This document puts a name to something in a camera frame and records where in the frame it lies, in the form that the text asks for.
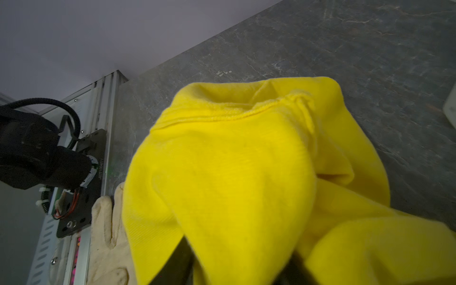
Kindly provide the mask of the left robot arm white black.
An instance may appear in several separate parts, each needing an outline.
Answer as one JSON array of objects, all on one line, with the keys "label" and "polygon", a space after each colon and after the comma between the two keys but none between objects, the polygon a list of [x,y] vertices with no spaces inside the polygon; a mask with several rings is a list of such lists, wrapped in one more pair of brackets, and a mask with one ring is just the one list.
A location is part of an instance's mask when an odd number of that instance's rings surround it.
[{"label": "left robot arm white black", "polygon": [[[33,113],[30,105],[52,105],[67,112],[61,126]],[[31,98],[1,106],[1,181],[20,190],[39,184],[74,190],[90,179],[93,163],[75,152],[81,122],[75,110],[55,99]]]}]

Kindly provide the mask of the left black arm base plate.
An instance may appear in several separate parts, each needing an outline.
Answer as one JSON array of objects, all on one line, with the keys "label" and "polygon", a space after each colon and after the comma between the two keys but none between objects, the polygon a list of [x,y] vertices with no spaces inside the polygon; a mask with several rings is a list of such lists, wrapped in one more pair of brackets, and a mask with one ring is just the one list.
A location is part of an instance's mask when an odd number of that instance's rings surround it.
[{"label": "left black arm base plate", "polygon": [[76,145],[76,152],[91,162],[87,178],[78,188],[65,192],[58,218],[57,238],[71,236],[91,225],[91,209],[101,196],[107,132],[99,129],[82,138]]}]

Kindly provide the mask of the yellow trousers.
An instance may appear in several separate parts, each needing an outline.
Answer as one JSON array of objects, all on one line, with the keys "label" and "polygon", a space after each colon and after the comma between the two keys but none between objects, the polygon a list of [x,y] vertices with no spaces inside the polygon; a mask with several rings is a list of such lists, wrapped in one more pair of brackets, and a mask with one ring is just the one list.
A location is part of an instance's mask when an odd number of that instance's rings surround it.
[{"label": "yellow trousers", "polygon": [[192,83],[136,151],[122,219],[137,281],[453,285],[456,234],[390,206],[374,146],[327,77]]}]

